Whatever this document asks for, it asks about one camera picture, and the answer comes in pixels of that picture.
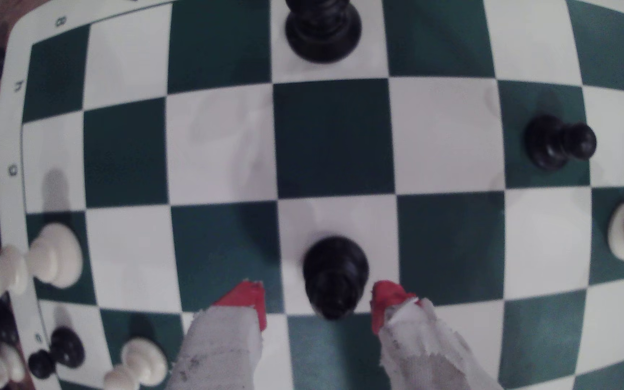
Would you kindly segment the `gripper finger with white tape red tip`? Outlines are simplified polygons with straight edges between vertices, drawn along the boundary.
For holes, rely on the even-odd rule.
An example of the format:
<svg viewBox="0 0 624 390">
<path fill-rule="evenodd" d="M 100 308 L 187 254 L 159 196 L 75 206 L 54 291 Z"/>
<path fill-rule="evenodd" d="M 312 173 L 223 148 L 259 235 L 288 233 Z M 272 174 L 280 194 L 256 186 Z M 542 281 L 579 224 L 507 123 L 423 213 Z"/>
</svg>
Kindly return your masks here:
<svg viewBox="0 0 624 390">
<path fill-rule="evenodd" d="M 239 282 L 195 314 L 166 389 L 254 389 L 265 329 L 263 283 Z"/>
<path fill-rule="evenodd" d="M 373 285 L 370 307 L 392 389 L 502 389 L 428 298 L 383 279 Z"/>
</svg>

